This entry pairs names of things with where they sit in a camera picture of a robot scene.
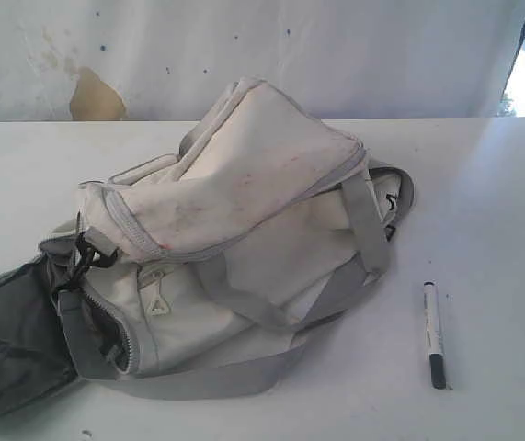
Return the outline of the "white canvas duffel bag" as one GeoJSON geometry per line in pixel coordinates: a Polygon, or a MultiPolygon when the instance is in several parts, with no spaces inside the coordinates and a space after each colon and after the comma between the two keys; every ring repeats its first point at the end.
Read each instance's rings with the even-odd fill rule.
{"type": "Polygon", "coordinates": [[[0,274],[0,416],[80,379],[170,401],[271,388],[386,272],[414,191],[274,85],[230,84],[177,153],[82,183],[0,274]]]}

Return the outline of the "white black-capped marker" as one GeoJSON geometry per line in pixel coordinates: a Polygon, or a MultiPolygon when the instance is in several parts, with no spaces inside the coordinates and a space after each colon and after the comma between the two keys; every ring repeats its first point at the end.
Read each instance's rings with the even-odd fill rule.
{"type": "Polygon", "coordinates": [[[432,281],[425,282],[423,292],[431,384],[436,390],[446,390],[447,379],[439,317],[439,296],[436,284],[432,281]]]}

